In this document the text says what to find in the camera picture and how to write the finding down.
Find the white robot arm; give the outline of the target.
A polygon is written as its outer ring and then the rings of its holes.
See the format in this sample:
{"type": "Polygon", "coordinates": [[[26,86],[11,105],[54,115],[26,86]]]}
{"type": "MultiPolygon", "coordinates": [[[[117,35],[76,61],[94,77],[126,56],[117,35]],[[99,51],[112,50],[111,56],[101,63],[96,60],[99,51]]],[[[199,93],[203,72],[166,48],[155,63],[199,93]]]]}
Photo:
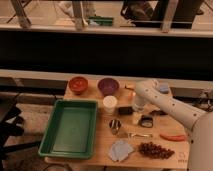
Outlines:
{"type": "Polygon", "coordinates": [[[213,171],[213,112],[183,103],[157,90],[156,79],[135,84],[133,106],[141,108],[146,101],[156,105],[189,131],[187,171],[213,171]]]}

